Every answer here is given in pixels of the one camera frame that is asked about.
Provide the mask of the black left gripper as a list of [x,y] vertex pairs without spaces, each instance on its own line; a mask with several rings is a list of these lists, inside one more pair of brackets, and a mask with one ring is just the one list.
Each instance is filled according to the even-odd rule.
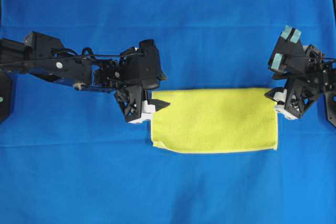
[[148,88],[140,76],[141,48],[131,47],[120,54],[114,71],[115,100],[127,123],[140,124],[153,119],[153,114],[171,105],[159,99],[148,98]]

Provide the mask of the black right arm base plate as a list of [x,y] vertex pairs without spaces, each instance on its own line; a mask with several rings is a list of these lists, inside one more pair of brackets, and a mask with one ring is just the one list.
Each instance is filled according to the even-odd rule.
[[336,93],[335,91],[329,91],[324,94],[324,101],[326,107],[326,117],[329,123],[336,127]]

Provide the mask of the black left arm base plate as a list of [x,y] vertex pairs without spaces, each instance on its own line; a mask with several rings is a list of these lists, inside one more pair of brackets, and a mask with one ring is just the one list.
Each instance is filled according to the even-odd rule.
[[0,81],[0,120],[1,123],[3,123],[10,116],[12,110],[13,82],[10,76],[5,72],[1,72]]

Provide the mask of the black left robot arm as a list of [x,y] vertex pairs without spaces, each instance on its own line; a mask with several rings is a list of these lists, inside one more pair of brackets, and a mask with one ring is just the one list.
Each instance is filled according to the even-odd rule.
[[60,39],[35,31],[24,42],[1,39],[1,121],[10,115],[14,84],[10,75],[30,74],[44,81],[73,87],[77,91],[114,93],[128,123],[153,119],[170,103],[149,97],[167,79],[161,69],[159,50],[153,39],[143,40],[118,55],[81,53],[66,48]]

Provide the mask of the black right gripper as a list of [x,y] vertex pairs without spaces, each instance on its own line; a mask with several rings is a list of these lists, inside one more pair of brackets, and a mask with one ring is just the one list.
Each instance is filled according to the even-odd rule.
[[288,120],[297,120],[323,93],[321,78],[288,78],[284,87],[276,87],[264,96],[276,102],[274,111]]

